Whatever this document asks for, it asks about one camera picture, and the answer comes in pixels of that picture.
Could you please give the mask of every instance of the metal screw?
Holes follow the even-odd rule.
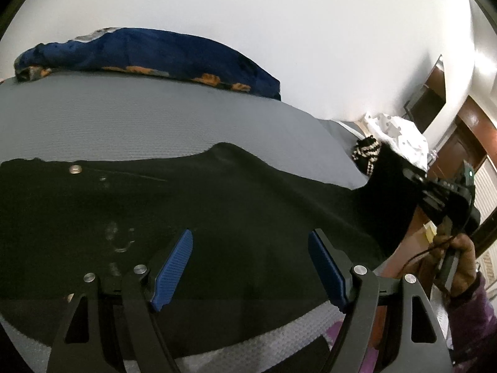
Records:
[[[83,277],[83,280],[86,283],[93,282],[95,280],[95,274],[93,272],[90,272]]]
[[[409,282],[409,283],[416,283],[416,276],[414,275],[411,275],[411,274],[407,274],[406,276],[404,276],[404,279],[406,280],[406,282]]]
[[[79,174],[83,169],[81,168],[81,165],[71,165],[69,167],[69,172],[71,174]]]
[[[133,268],[133,272],[136,273],[137,275],[144,274],[147,271],[147,266],[140,264],[136,265],[135,268]]]
[[[354,266],[354,272],[358,275],[366,275],[367,271],[368,270],[366,269],[366,266],[362,266],[362,265]]]

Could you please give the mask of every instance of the black t-shirt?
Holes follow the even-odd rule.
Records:
[[[172,356],[247,340],[327,300],[307,252],[312,229],[373,269],[417,203],[407,161],[386,145],[356,190],[276,170],[228,143],[174,159],[76,163],[80,173],[39,159],[0,166],[0,312],[47,345],[86,273],[124,275],[187,228],[190,261],[157,316]]]

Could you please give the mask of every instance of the gray mattress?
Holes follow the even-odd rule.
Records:
[[[355,141],[283,102],[153,77],[67,72],[0,85],[0,162],[172,158],[229,142],[277,169],[357,188],[366,178],[349,158]],[[44,371],[49,348],[0,322]]]

